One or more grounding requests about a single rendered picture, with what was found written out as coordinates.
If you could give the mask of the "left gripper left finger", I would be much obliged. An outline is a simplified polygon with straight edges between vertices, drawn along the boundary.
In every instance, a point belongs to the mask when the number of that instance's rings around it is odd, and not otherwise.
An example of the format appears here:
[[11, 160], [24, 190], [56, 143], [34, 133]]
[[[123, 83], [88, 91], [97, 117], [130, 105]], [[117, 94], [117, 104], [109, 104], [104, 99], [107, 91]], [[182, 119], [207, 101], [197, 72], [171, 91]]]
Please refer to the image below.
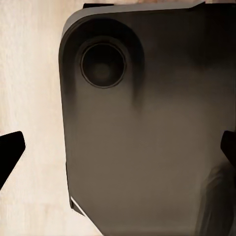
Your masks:
[[0, 136], [0, 190], [26, 149], [21, 131]]

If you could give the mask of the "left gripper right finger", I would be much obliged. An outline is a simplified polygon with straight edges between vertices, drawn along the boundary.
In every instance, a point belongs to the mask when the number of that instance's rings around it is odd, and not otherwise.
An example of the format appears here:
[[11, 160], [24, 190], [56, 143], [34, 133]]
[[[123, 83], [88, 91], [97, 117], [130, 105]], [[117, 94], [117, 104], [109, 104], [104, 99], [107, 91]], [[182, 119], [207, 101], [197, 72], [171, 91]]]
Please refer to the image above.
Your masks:
[[220, 148], [236, 171], [236, 133], [224, 131]]

